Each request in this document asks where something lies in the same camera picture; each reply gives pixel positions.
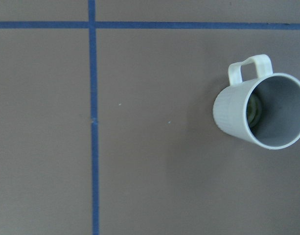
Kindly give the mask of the white ribbed cup with handle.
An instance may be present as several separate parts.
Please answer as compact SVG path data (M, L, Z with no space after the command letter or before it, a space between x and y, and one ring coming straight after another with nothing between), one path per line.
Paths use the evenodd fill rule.
M266 149L284 149L300 138L300 81L275 73L270 58L255 55L228 68L229 86L213 105L223 132Z

